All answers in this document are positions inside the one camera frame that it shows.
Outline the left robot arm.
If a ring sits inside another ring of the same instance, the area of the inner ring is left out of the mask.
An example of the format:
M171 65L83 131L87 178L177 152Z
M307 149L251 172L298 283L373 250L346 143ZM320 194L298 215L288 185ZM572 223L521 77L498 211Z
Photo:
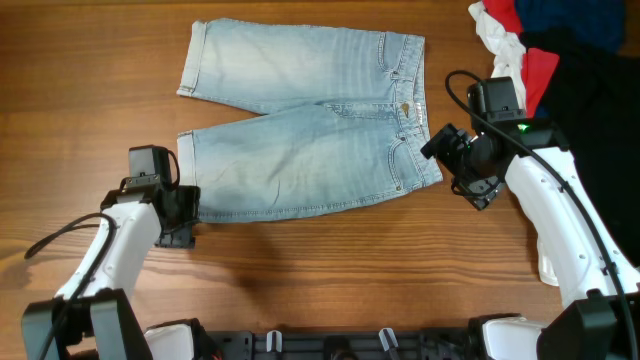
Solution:
M189 247L198 221L200 190L180 182L176 155L147 145L128 152L129 174L107 193L99 211L44 237L25 253L32 258L58 237L93 228L80 265L47 301L28 305L21 320L30 359L201 359L211 341L196 320L142 330L130 297L154 246ZM73 354L85 338L96 347Z

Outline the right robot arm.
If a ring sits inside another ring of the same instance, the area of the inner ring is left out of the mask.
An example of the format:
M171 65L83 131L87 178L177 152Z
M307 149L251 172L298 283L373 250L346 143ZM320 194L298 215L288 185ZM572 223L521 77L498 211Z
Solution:
M422 150L452 175L452 192L485 209L508 188L537 233L541 280L563 310L549 324L519 314L468 327L474 359L636 359L639 273L621 253L580 181L568 140L519 108L511 78L476 78L455 103L471 131L444 126Z

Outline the light blue denim shorts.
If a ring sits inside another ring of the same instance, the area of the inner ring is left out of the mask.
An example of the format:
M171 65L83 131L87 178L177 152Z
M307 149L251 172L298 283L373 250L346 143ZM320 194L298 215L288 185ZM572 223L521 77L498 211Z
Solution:
M425 44L394 32L195 22L178 94L251 113L178 137L201 221L313 217L440 182L421 152Z

